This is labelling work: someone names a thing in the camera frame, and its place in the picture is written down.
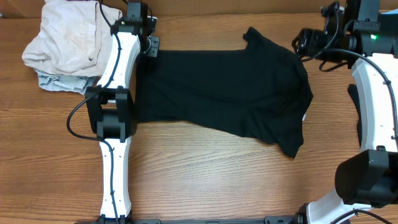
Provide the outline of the black t-shirt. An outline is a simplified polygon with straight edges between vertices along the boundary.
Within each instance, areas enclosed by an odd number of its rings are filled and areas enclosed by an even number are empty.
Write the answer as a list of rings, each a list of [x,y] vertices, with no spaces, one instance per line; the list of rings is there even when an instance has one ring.
[[[136,68],[139,119],[189,121],[295,157],[313,99],[303,63],[250,27],[241,50],[161,50]]]

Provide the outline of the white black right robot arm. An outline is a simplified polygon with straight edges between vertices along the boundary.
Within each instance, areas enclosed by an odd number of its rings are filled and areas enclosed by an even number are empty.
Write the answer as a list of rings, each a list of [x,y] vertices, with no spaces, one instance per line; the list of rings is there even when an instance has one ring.
[[[397,15],[379,6],[333,2],[321,9],[323,30],[302,29],[292,41],[303,61],[351,70],[361,150],[338,166],[332,191],[292,217],[267,217],[267,223],[348,223],[397,203]]]

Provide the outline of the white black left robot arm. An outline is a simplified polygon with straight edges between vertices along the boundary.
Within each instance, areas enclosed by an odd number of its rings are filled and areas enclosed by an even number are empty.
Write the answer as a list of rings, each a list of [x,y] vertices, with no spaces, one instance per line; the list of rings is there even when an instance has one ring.
[[[155,57],[157,19],[146,3],[129,1],[127,15],[111,26],[112,47],[102,77],[85,97],[92,131],[103,158],[103,200],[97,223],[131,223],[128,160],[138,115],[129,90],[136,59]]]

